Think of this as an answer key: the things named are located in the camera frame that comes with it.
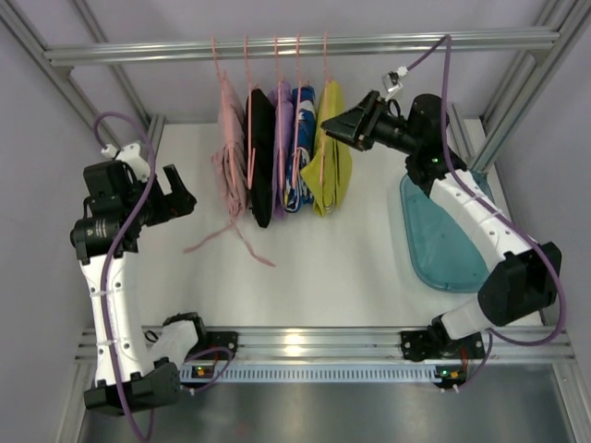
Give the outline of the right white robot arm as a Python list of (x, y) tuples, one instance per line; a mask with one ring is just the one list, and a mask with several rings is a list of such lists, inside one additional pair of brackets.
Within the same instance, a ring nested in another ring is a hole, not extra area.
[(393, 115), (373, 90), (353, 108), (322, 122), (325, 133), (359, 151), (379, 143), (404, 153), (408, 177), (443, 209), (471, 240), (489, 275), (472, 300), (432, 319), (405, 348), (421, 361), (459, 347), (487, 329), (565, 304), (561, 251), (539, 244), (514, 226), (481, 191), (465, 162), (449, 148), (442, 98), (417, 96), (408, 116)]

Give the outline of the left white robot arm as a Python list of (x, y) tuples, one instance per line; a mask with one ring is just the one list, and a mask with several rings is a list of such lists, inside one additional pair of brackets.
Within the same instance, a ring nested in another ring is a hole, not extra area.
[(153, 345), (142, 331), (136, 281), (140, 232), (186, 216), (197, 204), (174, 165), (163, 171), (169, 194), (121, 161), (100, 162), (83, 172), (89, 194), (70, 242), (89, 288), (96, 334), (94, 385), (84, 402), (107, 415), (176, 403), (180, 369), (207, 337), (196, 312), (168, 317)]

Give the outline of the yellow-green trousers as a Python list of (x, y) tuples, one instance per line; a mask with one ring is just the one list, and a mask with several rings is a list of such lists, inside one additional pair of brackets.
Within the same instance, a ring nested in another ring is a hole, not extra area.
[(324, 183), (322, 190), (320, 190), (320, 129), (322, 129), (320, 125), (328, 118), (341, 114), (345, 110), (344, 93), (341, 85), (337, 81), (332, 80), (329, 84), (328, 92), (327, 116), (322, 116), (321, 101), (323, 99), (323, 91), (320, 95), (314, 155), (309, 165), (303, 169), (303, 177), (313, 196), (313, 210), (320, 217), (325, 217), (343, 205), (353, 170), (353, 159), (350, 148), (344, 143), (328, 137), (326, 134)]

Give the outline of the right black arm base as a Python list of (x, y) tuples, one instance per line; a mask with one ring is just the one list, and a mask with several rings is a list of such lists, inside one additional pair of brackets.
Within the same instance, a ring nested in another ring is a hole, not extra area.
[(450, 341), (427, 329), (403, 330), (400, 333), (403, 359), (412, 362), (425, 360), (473, 360), (485, 356), (480, 333), (457, 341)]

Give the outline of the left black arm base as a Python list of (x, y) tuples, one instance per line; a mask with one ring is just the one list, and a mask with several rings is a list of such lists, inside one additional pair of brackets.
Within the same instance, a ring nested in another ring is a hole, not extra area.
[(235, 357), (240, 334), (235, 330), (210, 330), (190, 349), (187, 362), (220, 362)]

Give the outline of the pink hanger of yellow trousers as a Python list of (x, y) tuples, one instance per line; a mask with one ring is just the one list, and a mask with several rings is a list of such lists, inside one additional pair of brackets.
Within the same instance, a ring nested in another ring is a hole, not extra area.
[[(329, 84), (332, 81), (330, 69), (328, 68), (328, 32), (325, 31), (323, 34), (323, 76), (324, 76), (324, 89), (323, 89), (323, 99), (321, 101), (322, 104), (322, 116), (327, 116), (328, 112), (328, 100), (329, 100)], [(321, 134), (321, 144), (320, 144), (320, 190), (323, 188), (324, 183), (324, 169), (325, 169), (325, 158), (326, 158), (326, 133), (323, 129), (320, 129)]]

